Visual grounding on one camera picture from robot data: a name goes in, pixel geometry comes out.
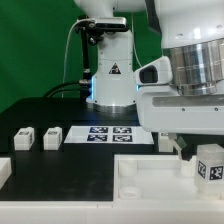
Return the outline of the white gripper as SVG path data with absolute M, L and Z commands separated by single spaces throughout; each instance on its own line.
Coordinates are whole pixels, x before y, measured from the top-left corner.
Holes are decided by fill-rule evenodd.
M 180 134 L 224 135 L 224 94 L 177 96 L 170 86 L 143 86 L 137 93 L 140 125 L 148 132 L 167 132 L 181 160 L 192 159 Z

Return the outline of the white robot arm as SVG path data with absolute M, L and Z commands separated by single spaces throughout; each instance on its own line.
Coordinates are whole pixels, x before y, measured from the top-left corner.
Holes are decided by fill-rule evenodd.
M 224 135 L 224 0 L 74 0 L 98 46 L 88 105 L 137 108 L 149 132 Z M 133 34 L 116 12 L 146 11 L 162 56 L 132 69 Z

